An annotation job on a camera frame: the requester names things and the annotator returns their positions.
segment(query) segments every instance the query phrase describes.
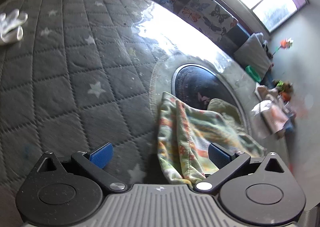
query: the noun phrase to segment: green plastic container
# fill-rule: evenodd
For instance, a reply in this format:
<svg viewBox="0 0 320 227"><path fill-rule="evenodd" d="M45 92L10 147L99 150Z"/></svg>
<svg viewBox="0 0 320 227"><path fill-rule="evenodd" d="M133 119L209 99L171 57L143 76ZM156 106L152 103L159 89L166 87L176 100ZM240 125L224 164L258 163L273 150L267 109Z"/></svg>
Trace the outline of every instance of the green plastic container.
<svg viewBox="0 0 320 227"><path fill-rule="evenodd" d="M252 79L258 83L261 82L261 78L259 76L259 74L254 70L254 68L252 66L247 66L245 68L245 71L248 73L249 76L252 77Z"/></svg>

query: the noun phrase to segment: blue gripper pad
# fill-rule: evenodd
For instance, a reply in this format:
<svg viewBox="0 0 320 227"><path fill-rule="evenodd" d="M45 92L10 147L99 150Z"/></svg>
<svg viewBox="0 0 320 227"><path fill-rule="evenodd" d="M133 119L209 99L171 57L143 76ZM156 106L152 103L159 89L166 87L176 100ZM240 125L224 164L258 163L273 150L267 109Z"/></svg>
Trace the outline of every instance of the blue gripper pad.
<svg viewBox="0 0 320 227"><path fill-rule="evenodd" d="M113 156L113 147L110 142L107 144L98 147L92 152L88 153L89 160L97 167L103 169L106 164L112 159Z"/></svg>
<svg viewBox="0 0 320 227"><path fill-rule="evenodd" d="M232 154L230 152L226 153L226 150L217 144L211 143L209 145L208 155L209 159L217 166L218 169L223 168L232 161Z"/></svg>

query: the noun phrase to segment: white glove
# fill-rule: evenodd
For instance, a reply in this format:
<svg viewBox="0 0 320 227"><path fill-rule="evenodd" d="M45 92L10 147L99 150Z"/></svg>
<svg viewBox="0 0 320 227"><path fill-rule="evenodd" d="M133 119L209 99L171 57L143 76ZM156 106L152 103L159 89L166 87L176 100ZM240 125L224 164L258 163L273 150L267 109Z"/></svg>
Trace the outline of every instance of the white glove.
<svg viewBox="0 0 320 227"><path fill-rule="evenodd" d="M26 13L13 10L7 17L5 13L0 14L0 45L6 45L20 41L23 37L21 27L28 19Z"/></svg>

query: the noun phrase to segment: quilted tablecloth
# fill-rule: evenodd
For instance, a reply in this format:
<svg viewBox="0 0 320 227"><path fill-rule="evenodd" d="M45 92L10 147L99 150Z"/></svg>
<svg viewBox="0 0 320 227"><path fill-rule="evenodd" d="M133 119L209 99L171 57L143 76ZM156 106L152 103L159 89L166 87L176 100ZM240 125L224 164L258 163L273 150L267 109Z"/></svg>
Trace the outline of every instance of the quilted tablecloth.
<svg viewBox="0 0 320 227"><path fill-rule="evenodd" d="M8 0L0 12L16 8L28 14L23 39L0 47L0 226L22 224L14 197L45 151L69 156L111 142L110 174L166 183L157 109L183 64L223 76L247 114L258 103L236 62L151 0Z"/></svg>

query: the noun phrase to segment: green patterned cloth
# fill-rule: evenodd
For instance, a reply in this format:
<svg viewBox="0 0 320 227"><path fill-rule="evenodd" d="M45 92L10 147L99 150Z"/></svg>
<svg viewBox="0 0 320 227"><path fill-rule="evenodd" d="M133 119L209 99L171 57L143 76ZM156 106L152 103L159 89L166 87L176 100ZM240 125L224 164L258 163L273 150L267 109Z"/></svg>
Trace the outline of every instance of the green patterned cloth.
<svg viewBox="0 0 320 227"><path fill-rule="evenodd" d="M244 132L238 109L212 99L207 110L198 110L164 92L160 107L158 158L171 184L189 185L219 169L209 160L208 147L216 142L236 152L263 157L265 148Z"/></svg>

